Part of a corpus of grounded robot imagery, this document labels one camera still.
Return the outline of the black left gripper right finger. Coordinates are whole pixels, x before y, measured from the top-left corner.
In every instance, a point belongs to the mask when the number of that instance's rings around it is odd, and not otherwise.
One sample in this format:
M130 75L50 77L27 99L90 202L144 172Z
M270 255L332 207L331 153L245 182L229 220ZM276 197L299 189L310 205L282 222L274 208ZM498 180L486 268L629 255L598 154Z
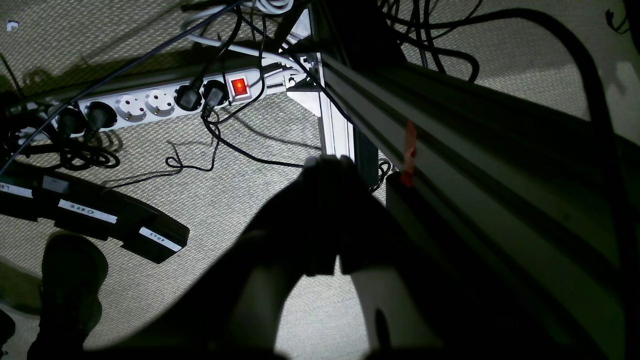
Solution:
M348 157L320 158L321 203L340 233L375 360L604 360L539 294L505 281L454 227L391 178L383 205Z

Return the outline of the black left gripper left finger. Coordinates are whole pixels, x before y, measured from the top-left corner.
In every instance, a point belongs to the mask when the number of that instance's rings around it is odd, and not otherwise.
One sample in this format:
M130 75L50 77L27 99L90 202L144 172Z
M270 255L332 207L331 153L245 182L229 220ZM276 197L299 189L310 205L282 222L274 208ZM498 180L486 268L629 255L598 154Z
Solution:
M87 360L279 360L285 302L297 282L334 268L336 253L317 243L330 228L313 224L346 180L344 159L307 159L174 305L139 332Z

